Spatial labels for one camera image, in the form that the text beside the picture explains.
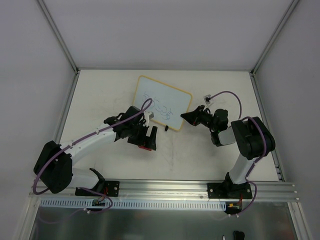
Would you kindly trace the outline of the red black whiteboard eraser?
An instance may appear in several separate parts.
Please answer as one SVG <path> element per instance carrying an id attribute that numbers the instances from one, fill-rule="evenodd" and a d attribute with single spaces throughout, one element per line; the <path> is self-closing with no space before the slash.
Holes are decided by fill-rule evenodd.
<path id="1" fill-rule="evenodd" d="M 148 148 L 148 147 L 145 147 L 145 146 L 138 146 L 140 149 L 144 149 L 144 150 L 147 150 L 147 151 L 152 151 L 151 148 Z"/>

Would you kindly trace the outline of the yellow framed whiteboard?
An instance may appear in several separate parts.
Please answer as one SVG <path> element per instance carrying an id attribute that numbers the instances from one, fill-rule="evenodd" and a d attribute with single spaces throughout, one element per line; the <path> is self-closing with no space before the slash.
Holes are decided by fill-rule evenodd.
<path id="1" fill-rule="evenodd" d="M 149 98 L 152 99 L 152 103 L 147 110 L 153 112 L 152 120 L 163 126 L 168 126 L 172 130 L 179 131 L 183 125 L 181 114 L 188 112 L 193 99 L 192 94 L 141 75 L 138 77 L 133 105 L 141 108 Z"/>

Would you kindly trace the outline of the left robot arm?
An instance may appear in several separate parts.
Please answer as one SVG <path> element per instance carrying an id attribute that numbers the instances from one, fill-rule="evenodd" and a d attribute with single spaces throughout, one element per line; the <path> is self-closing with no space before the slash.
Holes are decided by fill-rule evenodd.
<path id="1" fill-rule="evenodd" d="M 120 139 L 141 149 L 155 151 L 158 128 L 150 127 L 151 111 L 130 106 L 126 112 L 108 117 L 95 131 L 65 143 L 47 142 L 33 168 L 36 177 L 32 191 L 36 195 L 50 191 L 58 194 L 68 187 L 77 196 L 101 196 L 110 193 L 110 184 L 94 168 L 78 169 L 75 164 L 91 152 Z"/>

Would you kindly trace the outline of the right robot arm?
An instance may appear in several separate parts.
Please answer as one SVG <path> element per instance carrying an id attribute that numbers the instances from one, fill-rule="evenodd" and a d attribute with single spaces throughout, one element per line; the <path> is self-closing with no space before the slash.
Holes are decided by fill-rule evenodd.
<path id="1" fill-rule="evenodd" d="M 259 117 L 246 117 L 232 121 L 230 126 L 228 111 L 217 109 L 213 114 L 204 106 L 180 115 L 192 126 L 203 125 L 210 131 L 211 141 L 216 147 L 236 143 L 239 156 L 233 168 L 226 173 L 223 182 L 208 183 L 209 199 L 253 198 L 252 184 L 248 177 L 255 165 L 275 150 L 275 139 Z"/>

